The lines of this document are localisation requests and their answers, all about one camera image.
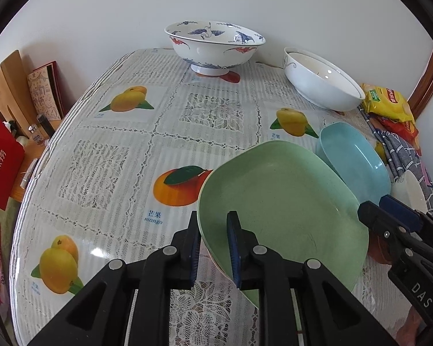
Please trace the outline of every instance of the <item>green leaf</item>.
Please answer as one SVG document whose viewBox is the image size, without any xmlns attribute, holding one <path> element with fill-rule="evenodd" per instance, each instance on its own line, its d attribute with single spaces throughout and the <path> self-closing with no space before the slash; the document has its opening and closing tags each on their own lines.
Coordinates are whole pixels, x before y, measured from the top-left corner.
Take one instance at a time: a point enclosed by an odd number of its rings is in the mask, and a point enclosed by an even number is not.
<svg viewBox="0 0 433 346">
<path fill-rule="evenodd" d="M 72 294 L 77 294 L 80 290 L 82 290 L 83 287 L 83 283 L 82 280 L 77 277 L 75 279 L 75 281 L 72 283 L 72 285 L 69 288 L 69 292 L 71 292 Z"/>
<path fill-rule="evenodd" d="M 35 278 L 42 278 L 40 276 L 40 264 L 38 264 L 33 270 L 32 272 L 30 272 L 30 276 L 31 277 L 35 277 Z"/>
<path fill-rule="evenodd" d="M 184 166 L 171 172 L 163 182 L 166 185 L 179 185 L 180 183 L 185 183 L 205 171 L 205 169 L 195 165 Z"/>
<path fill-rule="evenodd" d="M 135 109 L 154 109 L 154 107 L 145 100 L 139 103 Z"/>
<path fill-rule="evenodd" d="M 310 126 L 310 124 L 306 125 L 305 134 L 308 134 L 313 138 L 319 138 L 318 135 L 314 132 L 313 128 Z"/>
<path fill-rule="evenodd" d="M 281 124 L 279 123 L 278 119 L 276 119 L 276 121 L 274 121 L 271 126 L 270 126 L 271 130 L 278 130 L 278 129 L 282 129 Z"/>
<path fill-rule="evenodd" d="M 111 105 L 110 105 L 110 104 L 109 104 L 107 107 L 102 108 L 102 109 L 100 110 L 100 113 L 101 113 L 101 112 L 105 112 L 105 111 L 107 111 L 107 110 L 111 110 Z"/>
</svg>

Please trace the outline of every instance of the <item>gray plaid cloth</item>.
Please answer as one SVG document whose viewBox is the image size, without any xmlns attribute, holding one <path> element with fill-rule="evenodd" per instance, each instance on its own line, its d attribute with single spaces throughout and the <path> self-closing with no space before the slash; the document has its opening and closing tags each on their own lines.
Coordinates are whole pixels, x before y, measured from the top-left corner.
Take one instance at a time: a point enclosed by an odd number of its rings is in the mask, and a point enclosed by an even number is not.
<svg viewBox="0 0 433 346">
<path fill-rule="evenodd" d="M 433 184 L 416 150 L 399 135 L 376 129 L 369 121 L 369 116 L 363 107 L 359 106 L 358 109 L 372 130 L 375 139 L 382 143 L 394 179 L 398 179 L 406 170 L 410 170 L 420 184 L 428 211 L 433 212 Z"/>
</svg>

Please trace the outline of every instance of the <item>green plate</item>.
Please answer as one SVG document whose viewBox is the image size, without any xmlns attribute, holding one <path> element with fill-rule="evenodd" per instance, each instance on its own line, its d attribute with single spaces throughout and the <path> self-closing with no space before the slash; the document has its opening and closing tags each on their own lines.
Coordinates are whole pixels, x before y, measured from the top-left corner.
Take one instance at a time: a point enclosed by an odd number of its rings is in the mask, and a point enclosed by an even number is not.
<svg viewBox="0 0 433 346">
<path fill-rule="evenodd" d="M 236 210 L 243 229 L 282 257 L 320 260 L 351 290 L 369 242 L 358 220 L 358 201 L 313 152 L 293 143 L 254 146 L 215 169 L 197 203 L 202 239 L 215 262 L 232 277 L 226 214 Z M 257 307 L 258 292 L 246 291 Z"/>
</svg>

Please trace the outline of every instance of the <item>brown wooden trim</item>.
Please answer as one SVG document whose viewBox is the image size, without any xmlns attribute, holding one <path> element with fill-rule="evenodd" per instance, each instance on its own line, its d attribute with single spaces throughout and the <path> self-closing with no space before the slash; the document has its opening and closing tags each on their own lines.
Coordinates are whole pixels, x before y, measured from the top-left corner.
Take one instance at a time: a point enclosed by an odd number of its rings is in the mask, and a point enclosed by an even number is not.
<svg viewBox="0 0 433 346">
<path fill-rule="evenodd" d="M 428 61 L 427 69 L 419 80 L 416 89 L 409 99 L 409 106 L 414 118 L 417 119 L 433 96 L 433 52 Z"/>
</svg>

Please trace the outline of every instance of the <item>bowl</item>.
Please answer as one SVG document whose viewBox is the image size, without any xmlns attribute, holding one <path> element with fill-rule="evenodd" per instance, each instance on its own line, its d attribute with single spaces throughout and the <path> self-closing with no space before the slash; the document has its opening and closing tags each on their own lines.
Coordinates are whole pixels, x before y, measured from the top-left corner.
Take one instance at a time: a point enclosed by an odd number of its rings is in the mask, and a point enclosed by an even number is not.
<svg viewBox="0 0 433 346">
<path fill-rule="evenodd" d="M 214 20 L 185 20 L 165 29 L 176 54 L 196 73 L 222 76 L 247 62 L 266 40 L 255 31 Z"/>
<path fill-rule="evenodd" d="M 197 221 L 209 253 L 232 277 L 226 215 L 286 259 L 316 258 L 348 288 L 361 273 L 368 232 L 358 202 L 313 152 L 286 141 L 256 145 L 215 169 L 197 201 Z M 243 291 L 259 305 L 257 291 Z"/>
<path fill-rule="evenodd" d="M 345 122 L 332 123 L 319 133 L 316 154 L 337 173 L 359 203 L 379 205 L 391 190 L 390 177 L 381 158 L 364 136 Z"/>
<path fill-rule="evenodd" d="M 391 185 L 390 195 L 412 209 L 422 213 L 428 212 L 423 191 L 416 176 L 410 170 L 405 171 Z"/>
<path fill-rule="evenodd" d="M 284 48 L 284 72 L 298 93 L 323 109 L 347 112 L 365 98 L 361 87 L 331 62 L 295 48 Z"/>
</svg>

